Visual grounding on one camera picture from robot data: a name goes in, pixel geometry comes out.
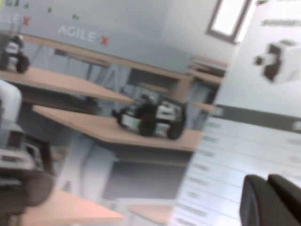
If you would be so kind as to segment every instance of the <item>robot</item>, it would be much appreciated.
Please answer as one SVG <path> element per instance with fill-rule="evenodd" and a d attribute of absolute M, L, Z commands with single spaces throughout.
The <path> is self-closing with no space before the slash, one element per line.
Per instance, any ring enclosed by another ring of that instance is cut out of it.
<path fill-rule="evenodd" d="M 186 104 L 166 97 L 155 103 L 151 97 L 142 95 L 119 112 L 113 111 L 112 115 L 120 127 L 136 130 L 141 136 L 160 134 L 176 140 L 185 129 Z"/>
<path fill-rule="evenodd" d="M 300 79 L 301 46 L 290 40 L 269 45 L 268 52 L 255 58 L 254 64 L 264 66 L 263 76 L 272 83 Z"/>
<path fill-rule="evenodd" d="M 4 191 L 22 188 L 25 205 L 38 206 L 51 194 L 54 181 L 43 171 L 39 149 L 25 143 L 25 133 L 16 123 L 22 101 L 20 90 L 0 80 L 0 99 L 0 196 Z"/>
<path fill-rule="evenodd" d="M 24 41 L 22 35 L 9 37 L 6 34 L 1 34 L 2 54 L 0 59 L 0 70 L 6 71 L 9 65 L 14 65 L 18 73 L 25 73 L 30 61 L 23 53 Z"/>

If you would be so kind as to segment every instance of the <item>wooden desk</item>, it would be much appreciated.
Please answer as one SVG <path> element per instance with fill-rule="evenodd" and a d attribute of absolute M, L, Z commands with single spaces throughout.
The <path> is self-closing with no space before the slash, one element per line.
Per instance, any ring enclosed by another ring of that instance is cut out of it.
<path fill-rule="evenodd" d="M 70 56 L 71 58 L 74 58 L 74 59 L 77 59 L 79 61 L 83 61 L 83 62 L 86 62 L 86 63 L 89 63 L 89 64 L 98 65 L 98 66 L 102 66 L 102 67 L 109 67 L 110 66 L 109 63 L 107 63 L 103 60 L 82 56 L 80 54 L 67 53 L 67 55 Z"/>
<path fill-rule="evenodd" d="M 28 208 L 22 226 L 116 223 L 122 216 L 69 193 L 55 190 L 42 205 Z"/>
<path fill-rule="evenodd" d="M 128 210 L 156 224 L 167 224 L 173 207 L 170 205 L 131 205 Z"/>
<path fill-rule="evenodd" d="M 208 105 L 208 104 L 204 104 L 204 103 L 200 103 L 200 102 L 192 102 L 192 105 L 205 111 L 205 112 L 211 112 L 213 110 L 213 106 L 212 105 Z"/>
<path fill-rule="evenodd" d="M 192 69 L 188 69 L 187 74 L 189 74 L 189 75 L 191 75 L 195 78 L 198 78 L 198 79 L 210 82 L 210 83 L 219 84 L 219 85 L 222 84 L 222 81 L 223 81 L 223 78 L 221 78 L 221 77 L 211 75 L 211 74 L 207 74 L 207 73 L 204 73 L 204 72 L 197 72 L 197 71 L 194 71 Z"/>
<path fill-rule="evenodd" d="M 216 66 L 224 67 L 224 68 L 229 67 L 228 63 L 225 63 L 225 62 L 222 62 L 219 60 L 213 60 L 213 59 L 207 58 L 205 56 L 200 56 L 200 55 L 194 56 L 193 60 L 202 61 L 204 63 L 208 63 L 208 64 L 212 64 L 212 65 L 216 65 Z"/>
<path fill-rule="evenodd" d="M 140 83 L 140 86 L 143 88 L 149 89 L 151 91 L 158 92 L 158 93 L 167 93 L 168 92 L 168 89 L 166 89 L 164 87 L 155 86 L 155 85 L 151 85 L 151 84 L 144 83 L 144 82 Z"/>
<path fill-rule="evenodd" d="M 71 92 L 87 97 L 131 103 L 132 99 L 102 86 L 73 76 L 45 71 L 31 67 L 26 74 L 14 71 L 0 71 L 0 79 L 17 84 L 37 86 L 58 91 Z"/>
<path fill-rule="evenodd" d="M 200 131 L 186 129 L 178 140 L 169 140 L 160 137 L 142 137 L 120 128 L 114 118 L 75 113 L 42 106 L 34 106 L 33 111 L 95 139 L 114 144 L 193 152 L 202 136 Z"/>

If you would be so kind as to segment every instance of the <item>white cube robot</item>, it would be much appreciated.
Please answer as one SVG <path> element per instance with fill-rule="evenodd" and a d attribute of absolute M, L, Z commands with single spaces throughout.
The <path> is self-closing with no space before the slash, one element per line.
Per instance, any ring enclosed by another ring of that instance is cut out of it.
<path fill-rule="evenodd" d="M 291 40 L 271 43 L 266 54 L 255 58 L 255 65 L 263 66 L 263 76 L 273 83 L 301 79 L 300 62 L 301 45 Z"/>

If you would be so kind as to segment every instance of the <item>poster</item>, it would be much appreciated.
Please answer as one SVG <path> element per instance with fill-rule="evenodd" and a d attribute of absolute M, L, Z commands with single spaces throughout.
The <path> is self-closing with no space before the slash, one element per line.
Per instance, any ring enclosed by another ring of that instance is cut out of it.
<path fill-rule="evenodd" d="M 207 119 L 170 226 L 239 226 L 245 175 L 301 186 L 301 0 L 261 0 Z"/>

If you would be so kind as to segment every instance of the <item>red x letter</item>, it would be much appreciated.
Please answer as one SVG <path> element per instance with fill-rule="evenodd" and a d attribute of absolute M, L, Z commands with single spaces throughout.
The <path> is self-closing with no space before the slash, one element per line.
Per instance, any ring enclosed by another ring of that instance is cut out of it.
<path fill-rule="evenodd" d="M 30 16 L 24 16 L 23 17 L 23 25 L 28 26 L 30 19 L 31 19 Z"/>
<path fill-rule="evenodd" d="M 102 36 L 102 41 L 100 42 L 101 45 L 108 46 L 109 37 Z"/>

